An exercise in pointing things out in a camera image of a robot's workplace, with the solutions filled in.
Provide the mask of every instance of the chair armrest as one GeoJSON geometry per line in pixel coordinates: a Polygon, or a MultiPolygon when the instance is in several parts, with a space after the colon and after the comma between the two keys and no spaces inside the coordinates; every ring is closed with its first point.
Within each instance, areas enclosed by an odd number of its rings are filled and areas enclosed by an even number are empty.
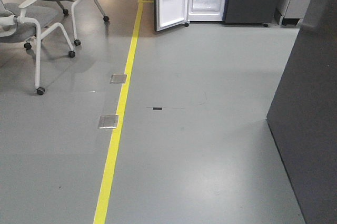
{"type": "Polygon", "coordinates": [[[11,15],[8,17],[0,17],[0,26],[10,26],[10,25],[15,25],[14,21],[15,15],[11,15]]]}
{"type": "Polygon", "coordinates": [[[25,23],[26,22],[26,12],[27,7],[31,4],[35,3],[37,0],[26,0],[23,3],[19,5],[19,8],[21,9],[20,16],[17,18],[17,21],[19,23],[25,23]]]}
{"type": "Polygon", "coordinates": [[[30,6],[31,4],[35,3],[37,0],[26,0],[24,1],[23,3],[21,3],[19,5],[19,8],[20,9],[24,9],[24,8],[27,8],[28,6],[30,6]]]}

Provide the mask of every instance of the white chair frame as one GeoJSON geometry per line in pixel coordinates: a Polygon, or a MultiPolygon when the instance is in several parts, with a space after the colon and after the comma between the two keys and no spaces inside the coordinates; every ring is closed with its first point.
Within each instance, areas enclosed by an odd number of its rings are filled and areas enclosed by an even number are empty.
{"type": "MultiPolygon", "coordinates": [[[[62,30],[63,35],[64,35],[64,37],[65,37],[65,39],[68,43],[69,49],[70,49],[68,55],[70,57],[74,57],[75,52],[74,52],[74,47],[72,46],[71,41],[69,39],[69,36],[68,36],[64,26],[61,23],[54,23],[48,29],[46,29],[44,32],[42,32],[41,26],[36,19],[31,18],[31,17],[26,17],[26,12],[27,12],[28,6],[32,5],[36,1],[37,0],[26,0],[23,3],[21,3],[19,5],[19,8],[21,9],[21,12],[20,12],[19,16],[11,15],[9,17],[0,17],[0,25],[1,26],[15,26],[16,23],[33,23],[33,24],[35,24],[35,27],[36,27],[35,89],[36,89],[37,94],[42,95],[42,94],[44,94],[45,89],[40,86],[41,40],[44,39],[48,34],[50,34],[52,31],[54,31],[55,29],[57,29],[59,27],[62,30]]],[[[10,36],[13,33],[15,33],[15,30],[13,30],[13,29],[14,28],[12,28],[12,30],[9,30],[8,33],[6,32],[7,33],[6,36],[10,36]]]]}
{"type": "MultiPolygon", "coordinates": [[[[76,31],[76,20],[75,20],[75,7],[77,4],[79,4],[81,1],[83,0],[68,0],[68,2],[72,2],[72,6],[71,6],[71,15],[72,15],[72,23],[73,23],[73,32],[74,32],[74,41],[75,41],[75,45],[79,46],[81,44],[81,41],[77,38],[77,31],[76,31]]],[[[106,16],[103,8],[101,7],[100,3],[98,2],[98,0],[94,0],[96,6],[98,7],[98,9],[100,10],[100,12],[103,15],[103,20],[105,22],[109,21],[109,17],[106,16]]],[[[63,6],[63,4],[59,1],[57,1],[57,4],[60,6],[60,8],[63,10],[63,12],[66,10],[65,7],[63,6]]]]}

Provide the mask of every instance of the chair caster wheel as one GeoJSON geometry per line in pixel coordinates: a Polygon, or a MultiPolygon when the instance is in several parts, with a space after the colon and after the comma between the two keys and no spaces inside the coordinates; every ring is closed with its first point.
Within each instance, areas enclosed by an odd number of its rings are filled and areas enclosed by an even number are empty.
{"type": "Polygon", "coordinates": [[[45,92],[46,92],[46,89],[43,88],[43,87],[39,87],[39,88],[36,89],[36,93],[38,95],[43,95],[45,92]]]}
{"type": "Polygon", "coordinates": [[[74,58],[75,55],[76,55],[75,51],[69,51],[69,52],[68,52],[68,56],[69,56],[70,58],[74,58]]]}
{"type": "Polygon", "coordinates": [[[26,49],[26,50],[31,50],[32,49],[32,45],[30,43],[25,43],[23,45],[23,47],[26,49]]]}
{"type": "Polygon", "coordinates": [[[75,44],[75,46],[79,46],[81,44],[81,41],[80,40],[75,40],[74,44],[75,44]]]}

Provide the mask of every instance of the yellow tape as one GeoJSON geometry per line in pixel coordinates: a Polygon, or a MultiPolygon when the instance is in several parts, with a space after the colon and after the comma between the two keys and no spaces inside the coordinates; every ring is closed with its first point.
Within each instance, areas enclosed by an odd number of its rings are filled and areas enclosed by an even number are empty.
{"type": "Polygon", "coordinates": [[[98,196],[96,213],[94,217],[94,224],[105,224],[106,214],[109,205],[110,194],[113,185],[113,177],[115,173],[117,154],[119,149],[119,144],[121,140],[123,120],[126,108],[126,101],[128,90],[130,87],[130,79],[132,74],[133,61],[136,54],[137,42],[139,37],[139,31],[141,27],[141,19],[143,14],[143,3],[142,0],[138,0],[138,10],[136,15],[136,21],[133,28],[132,39],[130,44],[130,49],[125,66],[125,74],[127,75],[126,83],[122,85],[120,99],[118,101],[117,112],[118,115],[118,125],[117,128],[113,130],[110,140],[110,145],[107,153],[107,158],[105,162],[105,168],[103,172],[103,178],[101,183],[101,190],[98,196]]]}

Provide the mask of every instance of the chair leg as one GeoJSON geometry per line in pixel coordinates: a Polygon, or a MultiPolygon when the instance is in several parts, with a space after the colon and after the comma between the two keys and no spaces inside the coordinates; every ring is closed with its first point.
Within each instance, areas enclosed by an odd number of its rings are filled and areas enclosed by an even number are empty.
{"type": "Polygon", "coordinates": [[[68,9],[66,9],[66,8],[63,6],[63,4],[62,4],[61,2],[57,1],[57,4],[58,4],[59,7],[62,9],[62,12],[63,12],[63,14],[64,14],[65,16],[69,15],[68,9]]]}
{"type": "Polygon", "coordinates": [[[68,47],[70,49],[70,51],[74,51],[74,47],[69,39],[69,36],[64,28],[64,26],[59,23],[59,22],[56,22],[54,23],[52,26],[50,26],[47,30],[45,30],[42,34],[41,34],[41,38],[45,38],[47,35],[49,35],[52,31],[54,31],[55,29],[57,28],[60,28],[62,30],[62,33],[63,33],[63,36],[65,37],[67,43],[68,43],[68,47]]]}
{"type": "Polygon", "coordinates": [[[106,14],[105,14],[103,8],[101,7],[100,3],[98,2],[98,0],[94,0],[94,2],[96,4],[96,6],[98,7],[98,9],[100,10],[100,12],[102,13],[104,21],[108,22],[109,21],[109,17],[106,16],[106,14]]]}
{"type": "Polygon", "coordinates": [[[43,95],[45,89],[40,86],[41,68],[41,29],[36,30],[36,59],[35,59],[35,89],[38,95],[43,95]]]}
{"type": "Polygon", "coordinates": [[[81,41],[77,39],[77,31],[76,31],[76,20],[75,20],[75,7],[77,4],[79,4],[83,0],[76,0],[72,3],[71,7],[71,14],[72,14],[72,22],[73,22],[73,31],[74,31],[74,43],[76,46],[79,46],[81,44],[81,41]]]}

